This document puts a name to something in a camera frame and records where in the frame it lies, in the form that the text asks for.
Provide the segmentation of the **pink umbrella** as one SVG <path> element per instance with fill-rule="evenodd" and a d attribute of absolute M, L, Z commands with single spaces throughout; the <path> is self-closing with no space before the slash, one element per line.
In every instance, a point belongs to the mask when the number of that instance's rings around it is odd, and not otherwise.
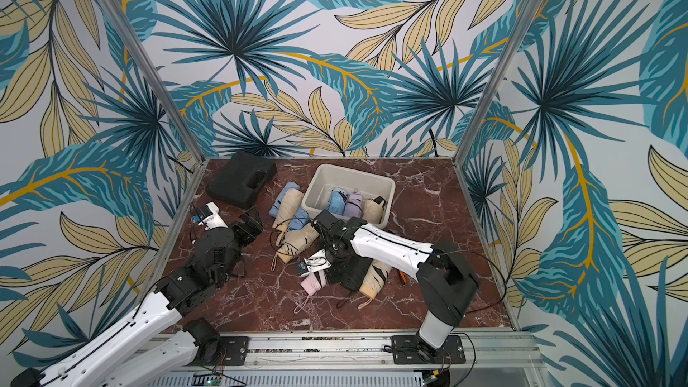
<path fill-rule="evenodd" d="M 306 276 L 306 279 L 300 283 L 301 288 L 306 292 L 306 297 L 302 302 L 296 304 L 294 314 L 296 315 L 303 311 L 308 301 L 326 285 L 327 278 L 325 271 L 311 272 Z"/>

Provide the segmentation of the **purple umbrella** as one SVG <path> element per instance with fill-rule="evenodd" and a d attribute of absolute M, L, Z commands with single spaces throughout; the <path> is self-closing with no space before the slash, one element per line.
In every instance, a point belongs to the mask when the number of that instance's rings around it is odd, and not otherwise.
<path fill-rule="evenodd" d="M 363 216 L 364 206 L 364 197 L 362 193 L 358 189 L 356 189 L 349 194 L 349 198 L 347 200 L 343 216 L 347 218 L 361 219 Z"/>

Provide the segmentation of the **beige plastic storage box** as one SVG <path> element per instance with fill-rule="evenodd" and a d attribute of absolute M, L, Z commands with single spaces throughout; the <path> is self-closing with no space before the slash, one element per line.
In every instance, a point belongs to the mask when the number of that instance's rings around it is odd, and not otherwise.
<path fill-rule="evenodd" d="M 330 207 L 333 199 L 341 200 L 341 211 L 345 211 L 347 200 L 354 195 L 355 200 L 361 199 L 361 213 L 365 212 L 365 204 L 369 204 L 374 211 L 374 218 L 368 222 L 378 229 L 384 229 L 391 215 L 395 190 L 396 183 L 391 178 L 324 164 L 317 168 L 306 188 L 301 207 L 314 219 Z"/>

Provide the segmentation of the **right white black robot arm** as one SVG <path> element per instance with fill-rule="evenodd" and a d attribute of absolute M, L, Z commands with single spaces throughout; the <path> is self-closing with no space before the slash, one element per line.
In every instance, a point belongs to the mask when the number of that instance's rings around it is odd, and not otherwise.
<path fill-rule="evenodd" d="M 444 347 L 480 287 L 478 276 L 460 250 L 448 244 L 403 238 L 359 218 L 341 220 L 329 211 L 321 211 L 312 225 L 334 259 L 344 261 L 355 255 L 370 258 L 417 281 L 427 306 L 417 331 L 419 347 L 430 353 Z"/>

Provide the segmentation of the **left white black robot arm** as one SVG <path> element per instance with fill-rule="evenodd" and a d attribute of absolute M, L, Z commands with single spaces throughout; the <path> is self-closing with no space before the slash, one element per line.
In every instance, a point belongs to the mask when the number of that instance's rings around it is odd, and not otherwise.
<path fill-rule="evenodd" d="M 205 234 L 185 264 L 157 281 L 142 302 L 80 349 L 44 368 L 30 367 L 13 386 L 140 386 L 195 360 L 218 356 L 220 337 L 195 320 L 170 340 L 136 358 L 134 353 L 221 290 L 233 277 L 242 251 L 263 233 L 256 209 L 231 224 L 204 209 Z"/>

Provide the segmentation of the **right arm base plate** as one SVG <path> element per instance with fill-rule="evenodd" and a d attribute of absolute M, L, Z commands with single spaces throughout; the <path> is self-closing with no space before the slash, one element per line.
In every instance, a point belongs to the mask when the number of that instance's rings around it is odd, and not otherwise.
<path fill-rule="evenodd" d="M 417 335 L 394 335 L 383 351 L 392 354 L 395 365 L 454 365 L 466 362 L 462 340 L 450 335 L 439 349 L 422 342 Z"/>

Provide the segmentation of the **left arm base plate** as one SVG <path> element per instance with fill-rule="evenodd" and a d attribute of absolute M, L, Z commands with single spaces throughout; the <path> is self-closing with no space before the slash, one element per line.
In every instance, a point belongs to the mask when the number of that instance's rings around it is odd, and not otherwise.
<path fill-rule="evenodd" d="M 221 336 L 218 345 L 218 367 L 243 367 L 247 359 L 248 336 Z"/>

